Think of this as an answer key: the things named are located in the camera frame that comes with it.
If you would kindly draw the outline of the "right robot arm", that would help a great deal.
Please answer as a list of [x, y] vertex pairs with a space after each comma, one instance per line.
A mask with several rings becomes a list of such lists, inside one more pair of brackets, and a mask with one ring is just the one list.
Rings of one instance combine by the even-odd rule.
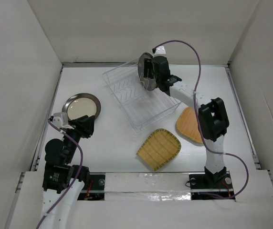
[[179, 103], [196, 115], [196, 127], [206, 148], [204, 174], [197, 181], [202, 188], [213, 188], [226, 176], [223, 142], [229, 119], [224, 101], [209, 99], [196, 92], [170, 71], [163, 55], [142, 54], [137, 62], [122, 64], [103, 74], [106, 84], [137, 129], [167, 116]]

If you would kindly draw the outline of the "orange woven bamboo tray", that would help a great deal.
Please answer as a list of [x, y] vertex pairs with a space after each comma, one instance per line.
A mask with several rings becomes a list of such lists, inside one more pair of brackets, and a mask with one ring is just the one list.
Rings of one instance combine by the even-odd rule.
[[187, 107], [184, 109], [176, 122], [176, 129], [186, 139], [197, 144], [203, 144], [198, 130], [196, 115], [192, 108]]

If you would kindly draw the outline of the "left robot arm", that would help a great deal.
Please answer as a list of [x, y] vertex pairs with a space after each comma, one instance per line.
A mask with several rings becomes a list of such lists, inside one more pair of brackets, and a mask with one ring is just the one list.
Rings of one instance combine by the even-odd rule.
[[67, 229], [82, 189], [90, 185], [89, 168], [83, 166], [82, 138], [94, 132], [95, 116], [69, 120], [66, 113], [55, 113], [48, 124], [63, 135], [45, 146], [43, 203], [38, 229]]

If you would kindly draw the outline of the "yellow green woven tray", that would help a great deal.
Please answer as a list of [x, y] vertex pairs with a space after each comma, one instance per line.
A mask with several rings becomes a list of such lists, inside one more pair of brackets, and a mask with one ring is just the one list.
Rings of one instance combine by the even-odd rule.
[[181, 150], [181, 143], [175, 135], [167, 129], [157, 129], [152, 132], [136, 155], [156, 172], [171, 160], [173, 160]]

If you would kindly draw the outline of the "brown rimmed cream plate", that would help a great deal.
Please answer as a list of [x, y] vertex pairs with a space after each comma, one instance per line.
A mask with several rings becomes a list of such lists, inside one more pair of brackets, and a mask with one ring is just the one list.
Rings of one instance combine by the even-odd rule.
[[78, 119], [87, 115], [98, 118], [101, 112], [101, 103], [93, 94], [79, 93], [66, 100], [62, 112], [67, 113], [69, 120]]

